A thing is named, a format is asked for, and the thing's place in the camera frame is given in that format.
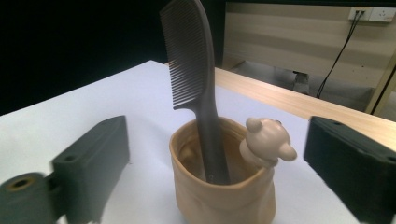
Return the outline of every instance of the electrical cable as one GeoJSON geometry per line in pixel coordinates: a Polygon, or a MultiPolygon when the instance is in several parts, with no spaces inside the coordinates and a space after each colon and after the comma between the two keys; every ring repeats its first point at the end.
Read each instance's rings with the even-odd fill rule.
{"type": "Polygon", "coordinates": [[[332,65],[332,68],[330,69],[330,72],[327,74],[327,76],[324,78],[322,83],[319,86],[318,93],[317,93],[317,98],[320,99],[320,95],[323,92],[324,86],[326,85],[327,79],[329,78],[330,74],[332,73],[332,70],[334,69],[335,65],[337,64],[338,60],[340,59],[341,54],[343,53],[345,47],[347,46],[347,43],[349,42],[350,37],[352,37],[353,32],[355,31],[356,25],[358,24],[359,20],[361,19],[361,16],[364,14],[364,11],[356,11],[355,17],[353,18],[352,24],[349,29],[349,34],[346,38],[346,43],[344,46],[341,48],[340,52],[338,53],[337,58],[334,61],[334,64],[332,65]]]}

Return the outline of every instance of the table surface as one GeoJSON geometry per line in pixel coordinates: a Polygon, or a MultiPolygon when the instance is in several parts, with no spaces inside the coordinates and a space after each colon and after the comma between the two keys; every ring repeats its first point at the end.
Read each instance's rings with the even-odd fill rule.
{"type": "MultiPolygon", "coordinates": [[[[291,92],[286,91],[283,96],[283,90],[222,70],[217,70],[217,83],[220,116],[241,124],[248,117],[278,119],[298,152],[296,161],[280,161],[276,167],[273,223],[358,223],[303,160],[307,118],[318,113],[307,108],[308,98],[301,95],[304,99],[301,104],[287,106],[285,99],[290,100],[291,92]],[[307,112],[292,109],[302,105],[307,112]]],[[[369,126],[362,130],[374,126],[371,122],[375,121],[369,120],[376,120],[371,117],[366,120],[347,109],[339,112],[335,105],[325,108],[332,111],[326,114],[330,113],[330,118],[341,113],[340,118],[346,119],[339,120],[346,124],[369,126]]],[[[127,118],[131,158],[106,205],[102,223],[186,223],[176,205],[168,144],[172,133],[194,119],[194,115],[189,110],[172,109],[168,67],[160,63],[140,64],[0,117],[0,182],[29,172],[48,175],[50,161],[56,155],[98,122],[119,115],[127,118]]]]}

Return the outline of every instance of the ceramic cup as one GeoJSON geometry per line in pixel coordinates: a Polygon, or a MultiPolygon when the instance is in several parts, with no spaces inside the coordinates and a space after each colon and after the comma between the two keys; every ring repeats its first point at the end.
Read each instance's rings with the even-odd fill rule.
{"type": "Polygon", "coordinates": [[[266,224],[274,218],[274,169],[256,169],[244,161],[239,144],[246,128],[220,118],[231,185],[205,182],[195,120],[171,137],[177,206],[190,224],[266,224]]]}

